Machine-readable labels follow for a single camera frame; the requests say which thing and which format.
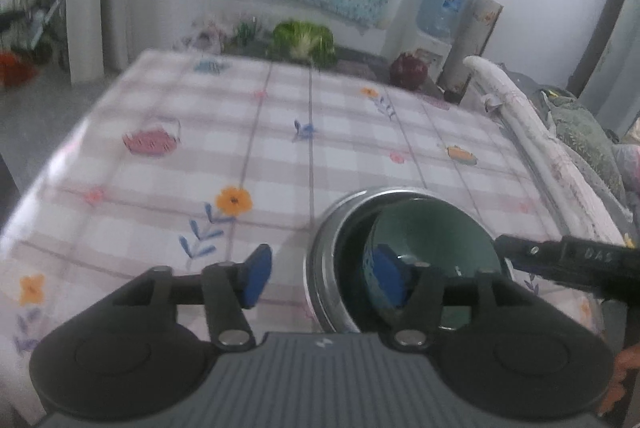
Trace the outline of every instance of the ribbed gray panel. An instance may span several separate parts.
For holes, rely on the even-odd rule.
[[[375,334],[270,334],[222,356],[191,397],[119,424],[54,414],[42,428],[602,428],[592,416],[537,424],[482,412],[449,391],[429,361],[384,347]]]

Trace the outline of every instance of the hand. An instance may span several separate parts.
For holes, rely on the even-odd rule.
[[[622,382],[626,378],[626,372],[635,368],[640,368],[640,344],[626,348],[616,356],[609,390],[598,410],[600,415],[609,412],[613,405],[625,396],[626,390]]]

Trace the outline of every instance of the green bowl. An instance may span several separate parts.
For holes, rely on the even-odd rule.
[[[401,310],[388,302],[373,273],[372,252],[387,244],[408,264],[427,262],[447,276],[474,276],[478,270],[503,272],[487,231],[464,211],[439,199],[411,199],[391,204],[378,215],[364,247],[362,268],[369,299],[390,325]],[[469,307],[446,306],[440,326],[458,329],[469,323]]]

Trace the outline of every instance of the tablecloth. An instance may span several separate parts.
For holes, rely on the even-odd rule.
[[[311,331],[303,258],[341,196],[420,186],[495,234],[559,231],[499,123],[303,66],[145,52],[52,156],[0,237],[0,384],[29,422],[28,378],[51,329],[155,265],[176,274],[242,261],[260,243],[273,274],[246,312],[257,339]],[[540,278],[522,285],[593,328],[588,301]],[[179,320],[206,339],[201,309]]]

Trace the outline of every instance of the metal rim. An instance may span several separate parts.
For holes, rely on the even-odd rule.
[[[474,220],[492,240],[496,238],[480,218],[424,188],[403,186],[369,188],[344,196],[322,214],[318,226],[314,229],[303,264],[306,302],[312,318],[325,331],[360,332],[342,302],[338,289],[335,275],[335,250],[340,233],[354,214],[372,200],[392,194],[407,194],[408,197],[424,197],[446,202]],[[504,265],[508,277],[513,280],[513,267],[508,262]]]

